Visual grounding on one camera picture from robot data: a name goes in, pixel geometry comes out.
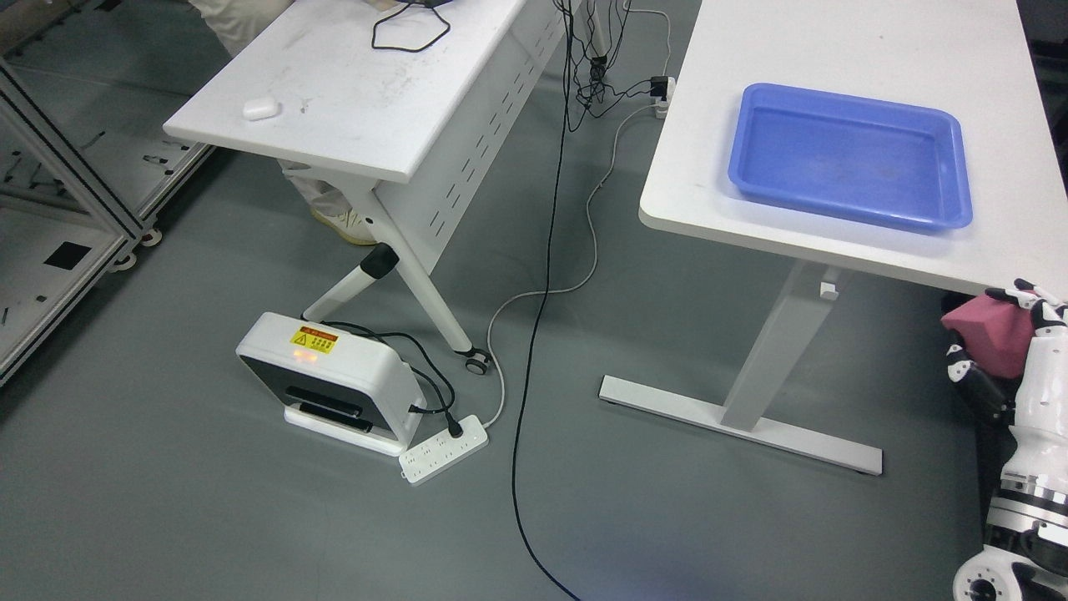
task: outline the white power strip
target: white power strip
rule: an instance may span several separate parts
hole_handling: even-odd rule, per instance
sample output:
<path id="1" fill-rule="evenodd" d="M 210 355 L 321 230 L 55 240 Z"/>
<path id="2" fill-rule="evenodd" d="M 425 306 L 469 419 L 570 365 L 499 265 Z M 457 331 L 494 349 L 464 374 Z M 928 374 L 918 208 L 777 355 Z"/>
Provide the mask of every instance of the white power strip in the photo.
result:
<path id="1" fill-rule="evenodd" d="M 464 428 L 459 439 L 452 438 L 445 429 L 400 454 L 400 475 L 405 480 L 412 485 L 428 480 L 489 442 L 478 416 L 469 415 L 459 424 Z"/>

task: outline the pink sponge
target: pink sponge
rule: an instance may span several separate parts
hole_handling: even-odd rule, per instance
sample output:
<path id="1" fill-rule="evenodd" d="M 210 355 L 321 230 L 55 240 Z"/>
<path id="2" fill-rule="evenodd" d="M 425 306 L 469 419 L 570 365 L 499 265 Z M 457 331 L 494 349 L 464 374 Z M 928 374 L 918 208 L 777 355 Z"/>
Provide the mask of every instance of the pink sponge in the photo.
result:
<path id="1" fill-rule="evenodd" d="M 979 295 L 943 316 L 942 326 L 960 333 L 968 354 L 987 374 L 1000 378 L 1023 375 L 1027 348 L 1035 335 L 1026 311 Z"/>

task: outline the yellow warning sticker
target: yellow warning sticker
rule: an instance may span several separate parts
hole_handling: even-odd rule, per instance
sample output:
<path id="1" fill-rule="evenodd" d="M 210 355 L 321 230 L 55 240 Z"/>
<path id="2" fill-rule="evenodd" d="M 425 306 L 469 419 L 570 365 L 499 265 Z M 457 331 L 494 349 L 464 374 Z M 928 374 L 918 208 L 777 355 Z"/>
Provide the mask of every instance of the yellow warning sticker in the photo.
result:
<path id="1" fill-rule="evenodd" d="M 320 353 L 329 353 L 333 349 L 334 343 L 337 343 L 337 337 L 321 330 L 304 326 L 300 328 L 297 334 L 293 335 L 289 343 Z"/>

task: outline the blue plastic tray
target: blue plastic tray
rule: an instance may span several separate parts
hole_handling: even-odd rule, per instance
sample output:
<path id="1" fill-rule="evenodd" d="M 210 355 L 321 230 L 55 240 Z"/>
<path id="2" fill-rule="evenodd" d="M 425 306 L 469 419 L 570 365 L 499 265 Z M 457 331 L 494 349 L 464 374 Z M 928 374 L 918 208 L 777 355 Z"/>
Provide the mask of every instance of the blue plastic tray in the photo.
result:
<path id="1" fill-rule="evenodd" d="M 786 208 L 908 230 L 972 220 L 960 124 L 930 108 L 754 83 L 727 173 Z"/>

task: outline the white robot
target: white robot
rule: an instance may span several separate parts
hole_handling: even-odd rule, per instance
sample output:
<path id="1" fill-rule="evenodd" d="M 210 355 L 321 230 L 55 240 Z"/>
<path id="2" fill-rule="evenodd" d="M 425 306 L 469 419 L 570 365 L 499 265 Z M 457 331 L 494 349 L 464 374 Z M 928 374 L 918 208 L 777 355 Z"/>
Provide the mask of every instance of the white robot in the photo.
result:
<path id="1" fill-rule="evenodd" d="M 957 601 L 1068 599 L 1068 306 L 1025 280 L 988 289 L 1031 312 L 1035 336 L 1015 402 L 971 361 L 963 342 L 946 354 L 949 378 L 976 416 L 1007 426 L 1017 449 L 990 502 L 984 549 L 957 571 Z"/>

